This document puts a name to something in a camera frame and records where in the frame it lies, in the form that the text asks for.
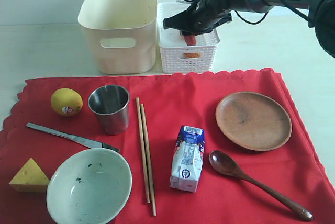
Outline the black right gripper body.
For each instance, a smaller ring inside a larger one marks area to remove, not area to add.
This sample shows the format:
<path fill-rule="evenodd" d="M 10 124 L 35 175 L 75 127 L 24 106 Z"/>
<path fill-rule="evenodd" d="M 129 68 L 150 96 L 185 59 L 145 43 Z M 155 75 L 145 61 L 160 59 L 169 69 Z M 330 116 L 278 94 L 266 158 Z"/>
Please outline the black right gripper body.
<path fill-rule="evenodd" d="M 209 29 L 211 32 L 226 22 L 225 17 L 231 11 L 231 7 L 228 0 L 193 0 L 187 10 L 195 14 L 193 30 L 188 31 Z"/>

